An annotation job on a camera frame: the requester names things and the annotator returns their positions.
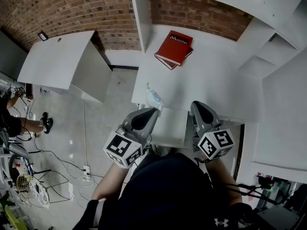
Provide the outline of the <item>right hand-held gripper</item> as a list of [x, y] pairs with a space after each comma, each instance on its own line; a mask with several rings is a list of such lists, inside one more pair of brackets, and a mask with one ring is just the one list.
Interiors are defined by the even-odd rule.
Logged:
[[217, 113], [208, 105], [193, 101], [190, 114], [194, 125], [193, 150], [202, 151], [210, 161], [226, 155], [234, 146], [234, 139], [229, 129], [221, 129], [223, 123]]

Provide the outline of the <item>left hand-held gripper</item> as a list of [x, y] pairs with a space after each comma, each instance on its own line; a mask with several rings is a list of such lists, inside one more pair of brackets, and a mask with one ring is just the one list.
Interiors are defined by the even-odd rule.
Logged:
[[159, 114], [154, 107], [130, 113], [117, 130], [110, 133], [103, 151], [119, 167], [130, 168], [146, 151]]

